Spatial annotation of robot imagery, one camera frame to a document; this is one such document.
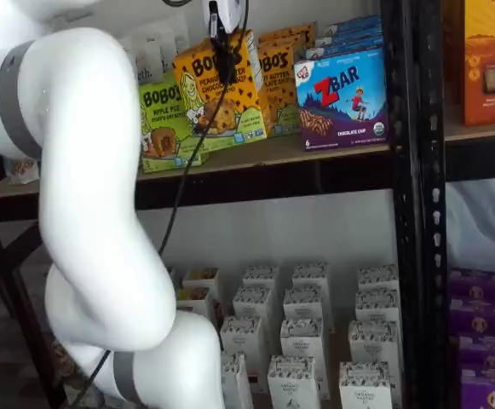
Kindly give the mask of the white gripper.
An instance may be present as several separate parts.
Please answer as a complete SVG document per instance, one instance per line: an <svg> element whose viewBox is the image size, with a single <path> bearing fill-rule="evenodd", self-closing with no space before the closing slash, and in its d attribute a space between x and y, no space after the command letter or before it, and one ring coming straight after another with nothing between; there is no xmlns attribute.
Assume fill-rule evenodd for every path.
<svg viewBox="0 0 495 409"><path fill-rule="evenodd" d="M202 4L204 24L209 33L211 33L212 21L216 23L216 28L221 27L225 33L232 33L239 26L242 13L239 0L204 0ZM212 37L210 41L215 53L215 68L221 83L236 84L238 82L236 66L242 61L239 45L231 44L227 34Z"/></svg>

